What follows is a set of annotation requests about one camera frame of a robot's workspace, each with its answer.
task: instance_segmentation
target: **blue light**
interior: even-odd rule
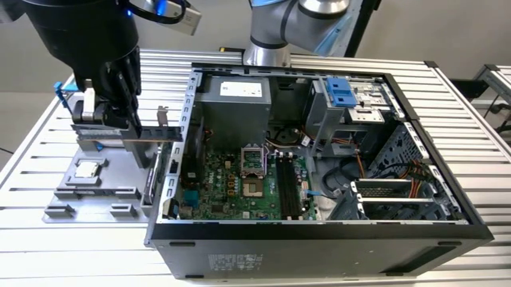
[[[156,4],[156,15],[164,15],[167,10],[167,0],[159,0]]]

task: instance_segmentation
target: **blue clip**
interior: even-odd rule
[[[76,80],[72,80],[63,88],[61,88],[63,91],[67,91],[69,93],[73,93],[76,91],[80,91],[79,90],[79,86],[76,85]]]
[[[332,106],[352,108],[358,105],[350,82],[344,78],[327,78],[327,92],[332,97]]]
[[[69,108],[69,105],[67,103],[64,93],[63,93],[63,82],[56,82],[53,85],[53,89],[55,89],[56,97],[59,98],[60,102],[63,103],[64,108],[67,108],[67,110],[69,111],[69,114],[72,114],[71,108]]]

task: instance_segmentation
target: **sticker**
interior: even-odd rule
[[[261,83],[223,82],[220,96],[263,97]]]
[[[88,195],[88,196],[93,196],[96,194],[93,191],[87,191],[87,190],[79,190],[75,193],[80,195]]]
[[[261,268],[263,254],[209,254],[212,271],[256,271]]]
[[[308,136],[304,136],[303,140],[301,140],[301,145],[303,146],[309,146],[309,143],[311,143],[311,138]]]

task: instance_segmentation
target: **aluminum table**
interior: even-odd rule
[[[239,64],[241,56],[143,51],[144,125],[157,125],[159,105],[169,108],[169,125],[177,124],[191,62]],[[511,286],[511,150],[440,69],[424,62],[299,55],[292,67],[394,75],[495,241],[418,278],[175,280],[157,252],[143,245],[145,224],[41,221],[79,148],[69,114],[55,99],[0,173],[0,285]]]

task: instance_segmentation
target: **black connector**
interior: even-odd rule
[[[177,166],[179,166],[179,162],[176,162],[176,160],[172,160],[171,164],[169,164],[169,173],[177,173]]]

